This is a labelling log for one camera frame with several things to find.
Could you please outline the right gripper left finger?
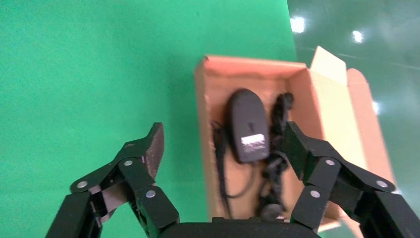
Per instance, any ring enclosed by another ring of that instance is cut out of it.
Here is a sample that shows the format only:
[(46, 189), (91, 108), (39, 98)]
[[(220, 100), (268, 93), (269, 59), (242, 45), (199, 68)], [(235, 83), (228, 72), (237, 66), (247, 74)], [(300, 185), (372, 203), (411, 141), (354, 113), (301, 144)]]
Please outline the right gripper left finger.
[(123, 204), (149, 238), (177, 224), (178, 211), (155, 181), (163, 152), (163, 124), (156, 122), (144, 138), (126, 142), (111, 162), (71, 184), (47, 237), (98, 238)]

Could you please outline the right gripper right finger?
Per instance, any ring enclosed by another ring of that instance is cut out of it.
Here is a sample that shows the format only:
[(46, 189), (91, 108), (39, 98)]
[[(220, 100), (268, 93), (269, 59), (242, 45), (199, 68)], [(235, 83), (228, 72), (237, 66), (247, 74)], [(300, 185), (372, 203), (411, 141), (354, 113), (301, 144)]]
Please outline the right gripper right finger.
[(417, 238), (420, 220), (395, 185), (346, 161), (324, 140), (306, 136), (286, 123), (281, 150), (304, 189), (291, 223), (317, 232), (328, 202), (359, 224), (366, 238)]

